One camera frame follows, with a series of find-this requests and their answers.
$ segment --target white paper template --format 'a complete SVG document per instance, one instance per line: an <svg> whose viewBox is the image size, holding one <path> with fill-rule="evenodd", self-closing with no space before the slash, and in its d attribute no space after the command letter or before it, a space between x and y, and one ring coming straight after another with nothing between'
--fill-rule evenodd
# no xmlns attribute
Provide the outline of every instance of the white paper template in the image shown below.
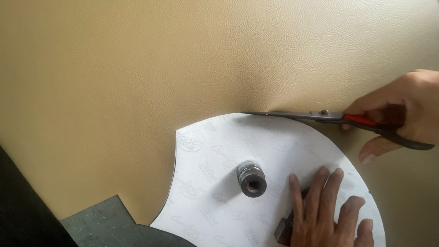
<svg viewBox="0 0 439 247"><path fill-rule="evenodd" d="M254 160L263 169L266 192L245 196L236 166ZM151 227L183 237L197 247L280 247L274 230L292 209L288 175L310 186L321 166L344 170L334 220L349 196L366 204L359 221L374 220L375 247L385 246L381 216L358 172L320 132L298 121L232 113L176 131L175 172L168 199Z"/></svg>

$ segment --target fingernail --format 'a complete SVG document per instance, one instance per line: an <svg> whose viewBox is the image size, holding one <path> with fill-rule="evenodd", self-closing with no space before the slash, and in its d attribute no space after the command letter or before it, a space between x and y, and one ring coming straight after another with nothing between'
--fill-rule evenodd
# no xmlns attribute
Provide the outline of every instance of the fingernail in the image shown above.
<svg viewBox="0 0 439 247"><path fill-rule="evenodd" d="M360 160L360 162L361 162L363 165L367 165L367 164L369 164L370 162L374 161L376 158L377 158L377 157L376 157L375 155L373 155L373 154L370 153L370 154L366 155L364 158L362 158L362 159Z"/></svg>
<svg viewBox="0 0 439 247"><path fill-rule="evenodd" d="M326 167L322 167L320 168L319 174L320 175L325 175L327 173L328 169L326 169Z"/></svg>
<svg viewBox="0 0 439 247"><path fill-rule="evenodd" d="M334 173L335 174L340 174L343 170L341 168L337 168L335 169Z"/></svg>
<svg viewBox="0 0 439 247"><path fill-rule="evenodd" d="M373 230L374 228L374 221L372 219L368 219L367 220L367 228L369 228L369 230Z"/></svg>

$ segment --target beige faux leather sheet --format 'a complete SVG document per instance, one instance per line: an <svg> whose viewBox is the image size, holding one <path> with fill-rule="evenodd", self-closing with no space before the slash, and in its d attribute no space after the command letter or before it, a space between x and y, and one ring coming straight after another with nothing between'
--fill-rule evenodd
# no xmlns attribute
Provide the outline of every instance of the beige faux leather sheet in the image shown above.
<svg viewBox="0 0 439 247"><path fill-rule="evenodd" d="M240 111L343 110L439 70L437 0L0 3L0 145L58 219L118 194L163 206L175 130ZM439 152L363 166L373 136L314 124L371 190L388 246L437 246Z"/></svg>

